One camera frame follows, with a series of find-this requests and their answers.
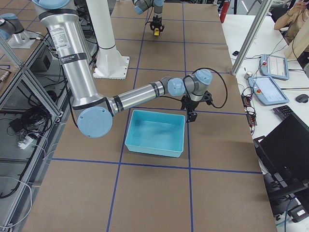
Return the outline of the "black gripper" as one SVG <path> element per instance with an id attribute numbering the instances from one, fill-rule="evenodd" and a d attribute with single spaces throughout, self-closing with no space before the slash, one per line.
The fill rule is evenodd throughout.
<path id="1" fill-rule="evenodd" d="M 206 90 L 203 95 L 195 95 L 194 93 L 183 95 L 181 98 L 181 109 L 187 110 L 187 122 L 195 122 L 197 113 L 194 110 L 201 103 L 205 102 L 207 105 L 212 105 L 212 95 Z"/>
<path id="2" fill-rule="evenodd" d="M 152 21 L 150 22 L 150 29 L 154 31 L 155 28 L 159 28 L 160 32 L 163 32 L 164 25 L 162 24 L 162 18 L 158 16 L 153 16 Z"/>

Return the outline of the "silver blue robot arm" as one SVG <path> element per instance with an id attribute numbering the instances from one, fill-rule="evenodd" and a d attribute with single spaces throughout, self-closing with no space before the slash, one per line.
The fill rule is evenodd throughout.
<path id="1" fill-rule="evenodd" d="M 94 71 L 90 69 L 90 56 L 74 2 L 36 0 L 34 6 L 40 22 L 49 31 L 55 45 L 73 93 L 72 106 L 78 117 L 77 127 L 85 136 L 104 136 L 111 129 L 115 114 L 165 94 L 181 96 L 188 122 L 196 119 L 195 108 L 199 103 L 212 104 L 211 94 L 207 90 L 212 74 L 206 68 L 196 70 L 184 78 L 164 77 L 111 98 L 99 94 L 94 78 L 124 79 L 129 65 L 129 57 L 122 56 L 116 49 L 107 2 L 87 2 L 99 46 Z"/>
<path id="2" fill-rule="evenodd" d="M 154 36 L 159 36 L 164 31 L 164 25 L 162 24 L 163 16 L 163 0 L 133 0 L 134 9 L 137 14 L 142 14 L 148 9 L 152 9 L 154 12 L 152 20 L 147 20 L 146 25 L 149 24 Z"/>

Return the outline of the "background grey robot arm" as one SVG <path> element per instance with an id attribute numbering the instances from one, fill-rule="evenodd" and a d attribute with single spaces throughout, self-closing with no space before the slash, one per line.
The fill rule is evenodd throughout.
<path id="1" fill-rule="evenodd" d="M 11 48 L 30 49 L 34 40 L 13 13 L 0 15 L 0 36 Z"/>

